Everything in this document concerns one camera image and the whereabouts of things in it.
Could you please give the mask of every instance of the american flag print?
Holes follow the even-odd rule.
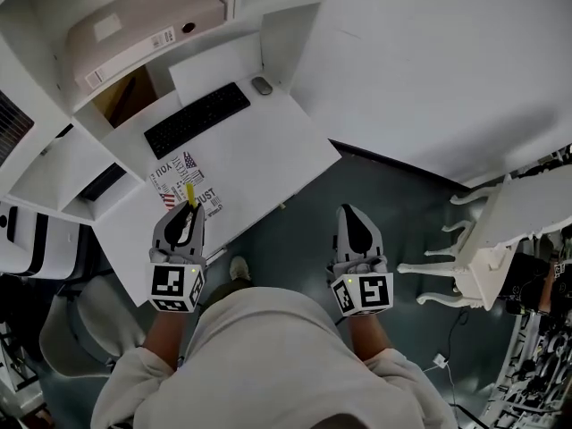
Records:
[[[161,199],[168,210],[175,206],[175,196],[173,194],[161,194]]]
[[[185,166],[187,168],[194,168],[197,166],[194,159],[190,156],[190,154],[187,151],[183,151],[182,156],[185,159]]]

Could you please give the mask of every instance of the pants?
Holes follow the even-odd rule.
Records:
[[[211,293],[210,296],[208,296],[205,304],[201,307],[200,314],[202,315],[213,304],[219,300],[223,300],[226,296],[230,296],[233,292],[236,292],[237,290],[245,290],[246,288],[252,287],[254,287],[254,284],[249,280],[244,280],[243,278],[237,278],[232,282],[221,284]]]

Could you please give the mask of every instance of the sleeve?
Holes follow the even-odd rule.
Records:
[[[174,371],[155,353],[145,348],[126,352],[97,398],[91,429],[108,429],[133,419],[137,408]]]
[[[366,366],[387,383],[411,393],[416,398],[427,429],[457,427],[449,404],[443,400],[419,366],[408,361],[396,349],[385,349],[368,359]]]

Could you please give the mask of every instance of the white cable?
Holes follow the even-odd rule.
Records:
[[[434,370],[434,369],[436,369],[436,368],[438,368],[438,367],[439,367],[439,366],[429,367],[429,368],[426,368],[425,370],[423,370],[422,372],[423,372],[423,373],[429,372],[430,370]]]
[[[450,374],[449,363],[445,364],[445,366],[447,367],[447,370],[449,371],[449,380],[450,380],[451,390],[453,392],[453,406],[454,406],[455,419],[457,420],[457,427],[461,427],[461,424],[458,422],[458,415],[457,415],[457,399],[455,399],[455,383],[453,382],[453,377]]]

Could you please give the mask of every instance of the white marker cube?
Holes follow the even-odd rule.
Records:
[[[344,274],[332,283],[332,290],[344,316],[393,307],[393,273]]]
[[[200,265],[147,264],[147,298],[159,311],[192,313],[205,282]]]

